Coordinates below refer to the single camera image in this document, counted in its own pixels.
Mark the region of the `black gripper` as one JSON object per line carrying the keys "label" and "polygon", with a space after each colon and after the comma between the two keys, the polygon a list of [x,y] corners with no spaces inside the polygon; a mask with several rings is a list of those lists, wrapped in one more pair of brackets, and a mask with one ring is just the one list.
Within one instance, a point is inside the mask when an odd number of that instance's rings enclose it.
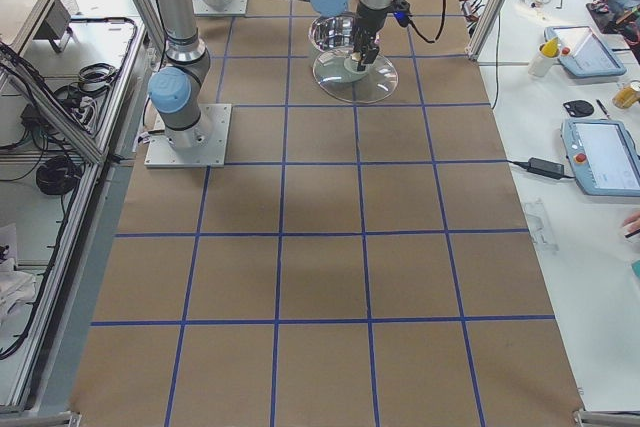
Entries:
{"label": "black gripper", "polygon": [[376,38],[384,27],[388,8],[374,9],[359,2],[354,24],[353,52],[358,52],[357,70],[367,70],[377,59],[379,47]]}

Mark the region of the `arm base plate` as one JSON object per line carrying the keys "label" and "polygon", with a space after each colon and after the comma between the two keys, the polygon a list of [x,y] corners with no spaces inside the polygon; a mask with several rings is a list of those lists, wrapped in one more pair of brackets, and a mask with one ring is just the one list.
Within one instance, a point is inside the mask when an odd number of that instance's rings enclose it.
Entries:
{"label": "arm base plate", "polygon": [[245,16],[248,0],[192,0],[194,12],[200,17]]}
{"label": "arm base plate", "polygon": [[231,104],[200,104],[199,122],[188,130],[166,129],[157,115],[145,165],[150,168],[223,167],[231,123]]}

